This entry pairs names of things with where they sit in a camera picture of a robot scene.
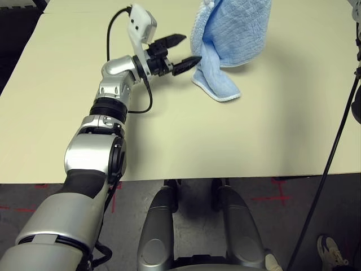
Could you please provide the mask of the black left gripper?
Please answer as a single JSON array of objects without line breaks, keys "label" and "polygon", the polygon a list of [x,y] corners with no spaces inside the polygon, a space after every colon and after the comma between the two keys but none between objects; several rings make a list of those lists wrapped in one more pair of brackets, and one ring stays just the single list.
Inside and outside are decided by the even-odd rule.
[{"label": "black left gripper", "polygon": [[187,36],[182,34],[172,34],[148,45],[147,65],[151,75],[163,76],[171,72],[173,76],[177,76],[189,71],[200,62],[201,56],[190,56],[174,65],[168,60],[168,49],[177,46],[186,38]]}]

